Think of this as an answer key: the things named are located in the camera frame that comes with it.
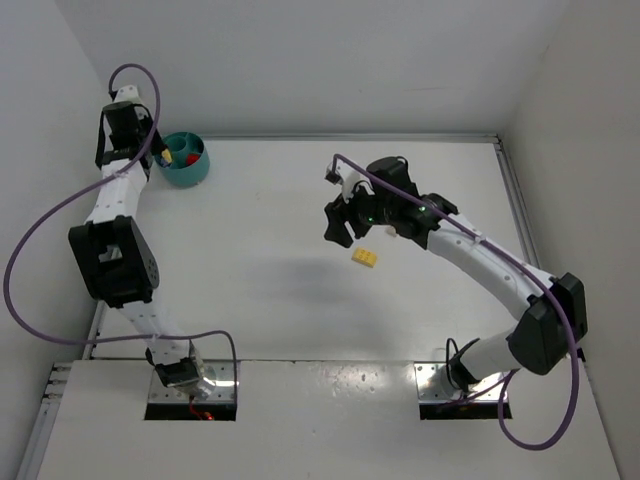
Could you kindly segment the red lego brick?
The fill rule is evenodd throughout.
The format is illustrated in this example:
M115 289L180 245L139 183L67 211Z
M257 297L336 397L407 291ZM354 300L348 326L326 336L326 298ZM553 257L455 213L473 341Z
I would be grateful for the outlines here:
M195 164L198 160L199 160L200 156L194 153L189 154L186 157L186 165L187 166L191 166L193 164Z

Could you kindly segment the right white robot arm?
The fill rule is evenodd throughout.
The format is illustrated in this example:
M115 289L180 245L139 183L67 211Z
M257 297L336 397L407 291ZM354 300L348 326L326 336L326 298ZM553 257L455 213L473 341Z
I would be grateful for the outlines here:
M376 160L363 171L349 171L332 161L325 178L341 188L324 209L326 240L348 248L374 226L391 227L455 265L515 319L513 328L474 339L448 360L446 388L468 392L494 373L515 369L545 375L568 354L568 333L576 341L586 335L585 289L576 276L557 277L512 257L452 202L436 193L419 193L404 157Z

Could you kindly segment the short yellow lego brick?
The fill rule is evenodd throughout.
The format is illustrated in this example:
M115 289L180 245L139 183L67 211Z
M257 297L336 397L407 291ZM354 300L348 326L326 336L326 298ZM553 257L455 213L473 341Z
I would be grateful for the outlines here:
M354 250L351 260L359 265L374 268L377 263L378 256L370 250L358 247Z

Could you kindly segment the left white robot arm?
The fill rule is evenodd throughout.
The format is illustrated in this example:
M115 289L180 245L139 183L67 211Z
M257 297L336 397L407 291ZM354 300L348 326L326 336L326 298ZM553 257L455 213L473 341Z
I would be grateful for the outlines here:
M103 108L112 148L97 165L104 183L87 220L70 229L68 239L90 295L118 311L142 336L147 361L166 388L190 400L205 400L215 387L193 342L164 311L157 294L159 267L135 216L149 180L152 158L142 152L152 119L135 101Z

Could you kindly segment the long yellow lego brick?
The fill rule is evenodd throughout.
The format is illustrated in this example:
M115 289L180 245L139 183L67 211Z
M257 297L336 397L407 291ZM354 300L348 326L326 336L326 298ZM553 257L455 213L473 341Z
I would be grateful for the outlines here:
M165 166L169 166L169 165L171 165L171 164L172 164L172 162L173 162L173 158L172 158L171 152L170 152L170 150L169 150L168 148L165 148L165 149L162 151L162 153L161 153L161 157L162 157L162 159L163 159L163 164L164 164Z

